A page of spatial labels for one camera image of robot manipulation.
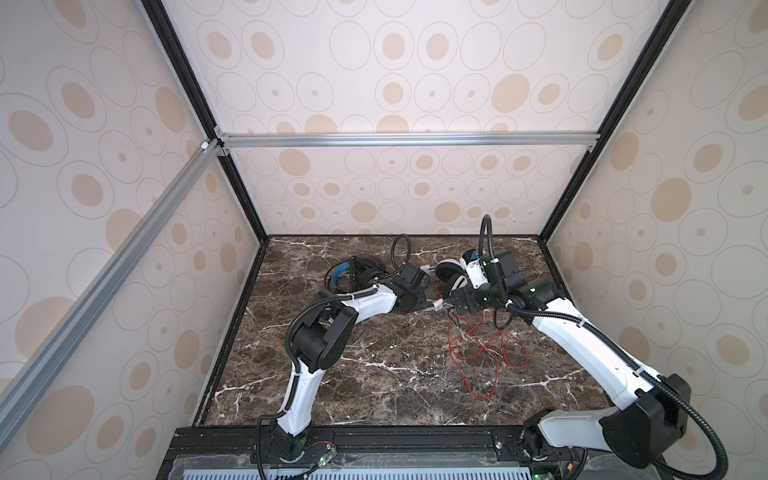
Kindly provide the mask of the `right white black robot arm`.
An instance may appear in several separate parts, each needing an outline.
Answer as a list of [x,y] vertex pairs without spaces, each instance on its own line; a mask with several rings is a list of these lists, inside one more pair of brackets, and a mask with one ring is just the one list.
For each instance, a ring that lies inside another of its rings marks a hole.
[[608,395],[612,405],[606,409],[544,409],[530,417],[518,441],[530,460],[547,460],[559,448],[610,451],[634,468],[654,466],[678,479],[689,479],[691,473],[667,465],[663,455],[694,422],[715,454],[715,465],[705,478],[726,476],[726,449],[691,406],[688,383],[676,374],[665,376],[628,353],[551,282],[528,281],[513,252],[494,252],[490,216],[481,221],[477,249],[440,262],[435,275],[442,285],[442,298],[457,313],[504,310],[511,318],[520,318],[553,339]]

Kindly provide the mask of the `white black headphones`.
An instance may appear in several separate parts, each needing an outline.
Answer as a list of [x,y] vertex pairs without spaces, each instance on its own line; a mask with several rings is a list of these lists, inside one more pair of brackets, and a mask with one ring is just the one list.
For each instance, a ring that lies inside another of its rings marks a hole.
[[468,310],[465,288],[469,285],[466,266],[459,260],[443,260],[435,266],[420,268],[422,278],[417,284],[417,311],[453,308]]

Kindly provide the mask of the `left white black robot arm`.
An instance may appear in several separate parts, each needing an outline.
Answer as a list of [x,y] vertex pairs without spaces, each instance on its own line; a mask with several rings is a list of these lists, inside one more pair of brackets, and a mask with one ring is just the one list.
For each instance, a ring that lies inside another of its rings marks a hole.
[[332,266],[325,288],[289,324],[284,348],[292,363],[290,381],[278,413],[268,421],[270,441],[293,461],[306,448],[311,413],[322,379],[342,356],[354,327],[389,313],[408,314],[427,307],[428,273],[410,263],[410,238],[392,242],[386,269],[373,256],[351,256]]

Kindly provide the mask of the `black blue headphones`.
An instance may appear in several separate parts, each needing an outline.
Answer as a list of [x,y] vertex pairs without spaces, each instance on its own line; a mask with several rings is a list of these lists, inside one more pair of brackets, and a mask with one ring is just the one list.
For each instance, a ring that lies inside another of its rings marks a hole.
[[324,277],[325,288],[346,294],[368,288],[375,279],[387,274],[384,262],[374,256],[351,256],[333,265]]

